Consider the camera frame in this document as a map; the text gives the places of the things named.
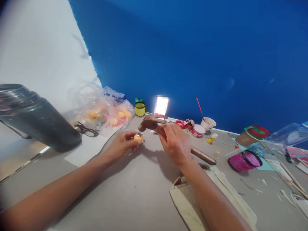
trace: person's left hand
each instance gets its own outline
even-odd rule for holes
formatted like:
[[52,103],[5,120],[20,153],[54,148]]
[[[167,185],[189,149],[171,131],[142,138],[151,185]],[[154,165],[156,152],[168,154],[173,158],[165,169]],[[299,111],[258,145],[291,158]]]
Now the person's left hand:
[[138,131],[122,132],[115,136],[115,139],[108,149],[101,154],[101,157],[109,164],[115,164],[130,148],[135,151],[142,141],[131,139]]

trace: beige fabric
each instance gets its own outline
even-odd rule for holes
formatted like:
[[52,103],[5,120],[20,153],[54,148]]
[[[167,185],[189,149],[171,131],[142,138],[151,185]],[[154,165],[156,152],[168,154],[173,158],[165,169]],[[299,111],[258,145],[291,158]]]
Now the beige fabric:
[[[217,187],[226,195],[238,212],[243,216],[245,221],[249,224],[252,230],[257,230],[257,216],[246,204],[246,202],[238,195],[237,191],[228,182],[225,174],[218,170],[216,166],[212,166],[205,171]],[[210,231],[203,213],[198,206],[192,187],[186,182],[185,177],[181,177],[181,184],[175,186],[175,183],[170,189],[170,195],[185,221],[186,225],[191,231],[202,230]]]

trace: yellow glue bottle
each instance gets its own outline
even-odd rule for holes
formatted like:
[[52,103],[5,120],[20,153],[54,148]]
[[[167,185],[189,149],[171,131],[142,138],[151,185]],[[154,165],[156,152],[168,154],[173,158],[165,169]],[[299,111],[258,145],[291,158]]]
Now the yellow glue bottle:
[[217,134],[216,133],[214,133],[213,135],[211,135],[211,137],[206,141],[207,143],[211,143],[214,139],[216,139],[217,138]]

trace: hammer handle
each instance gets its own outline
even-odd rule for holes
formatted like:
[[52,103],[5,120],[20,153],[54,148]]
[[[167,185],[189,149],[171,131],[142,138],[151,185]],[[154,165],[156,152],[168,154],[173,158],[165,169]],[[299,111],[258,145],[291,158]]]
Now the hammer handle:
[[[157,125],[157,128],[155,128],[154,131],[164,137],[167,137],[165,130],[159,125]],[[194,146],[191,146],[190,152],[194,154],[195,156],[199,157],[201,160],[207,162],[208,164],[216,165],[216,160],[214,160],[212,157],[209,157],[207,154],[201,152],[200,150],[196,149]]]

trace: gray table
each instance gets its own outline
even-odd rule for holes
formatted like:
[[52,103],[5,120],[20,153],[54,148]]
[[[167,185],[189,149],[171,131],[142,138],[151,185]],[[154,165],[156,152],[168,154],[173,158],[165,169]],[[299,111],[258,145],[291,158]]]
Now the gray table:
[[[134,118],[127,130],[137,130],[141,120]],[[234,146],[227,133],[215,132],[218,134],[217,140]],[[258,217],[258,230],[308,230],[308,219],[302,211],[293,207],[280,193],[281,189],[287,193],[291,190],[276,172],[254,169],[243,174],[237,173],[229,167],[225,157],[234,148],[218,142],[210,145],[206,143],[206,138],[198,139],[188,134],[192,137],[192,145],[201,151],[212,157],[216,151],[220,152],[217,167],[226,174],[233,187],[244,194],[243,199]],[[56,230],[187,230],[169,194],[172,183],[179,176],[179,169],[164,153],[157,135],[148,130],[144,135],[144,145],[108,169],[104,177],[65,213],[55,225]],[[64,160],[68,154],[51,150],[4,182],[1,188],[7,198],[6,206],[11,206],[76,169]],[[308,190],[307,175],[298,170],[295,164],[287,163],[283,156],[278,157]],[[258,195],[257,191],[245,186],[240,178],[263,193],[258,192]]]

